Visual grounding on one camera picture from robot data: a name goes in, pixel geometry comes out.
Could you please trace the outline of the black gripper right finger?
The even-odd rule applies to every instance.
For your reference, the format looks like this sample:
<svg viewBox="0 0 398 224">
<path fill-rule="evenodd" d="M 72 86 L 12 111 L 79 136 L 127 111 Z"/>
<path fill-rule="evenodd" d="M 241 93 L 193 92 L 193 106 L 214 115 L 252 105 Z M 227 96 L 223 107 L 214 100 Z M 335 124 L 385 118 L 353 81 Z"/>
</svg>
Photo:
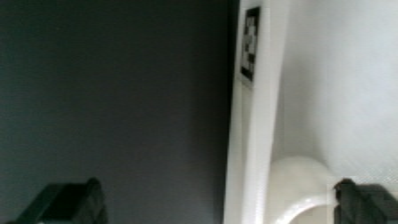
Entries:
<svg viewBox="0 0 398 224">
<path fill-rule="evenodd" d="M 344 178 L 333 190 L 333 224 L 398 224 L 398 199 L 381 185 Z"/>
</svg>

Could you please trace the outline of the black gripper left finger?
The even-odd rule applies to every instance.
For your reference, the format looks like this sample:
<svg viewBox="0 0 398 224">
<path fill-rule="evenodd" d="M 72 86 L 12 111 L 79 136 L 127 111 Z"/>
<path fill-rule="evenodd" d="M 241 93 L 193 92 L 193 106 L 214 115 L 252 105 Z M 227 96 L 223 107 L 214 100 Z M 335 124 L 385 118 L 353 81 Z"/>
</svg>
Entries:
<svg viewBox="0 0 398 224">
<path fill-rule="evenodd" d="M 106 224 L 101 183 L 47 184 L 15 218 L 14 224 Z"/>
</svg>

